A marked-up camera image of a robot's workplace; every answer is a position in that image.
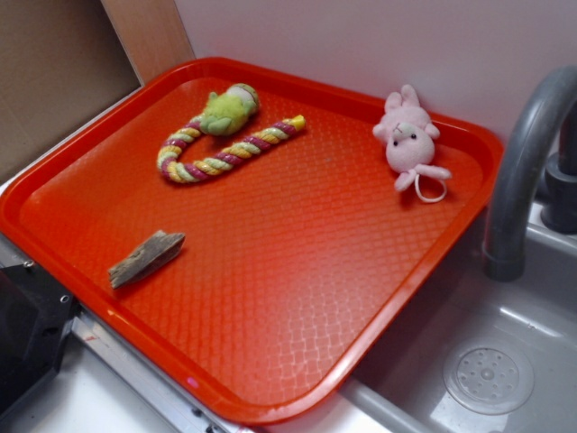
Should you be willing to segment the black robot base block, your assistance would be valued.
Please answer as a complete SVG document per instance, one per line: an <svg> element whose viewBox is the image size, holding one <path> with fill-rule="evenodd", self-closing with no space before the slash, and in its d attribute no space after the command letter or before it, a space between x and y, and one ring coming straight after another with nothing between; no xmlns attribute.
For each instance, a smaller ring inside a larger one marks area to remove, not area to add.
<svg viewBox="0 0 577 433"><path fill-rule="evenodd" d="M1 269L1 417L60 372L74 295L29 260Z"/></svg>

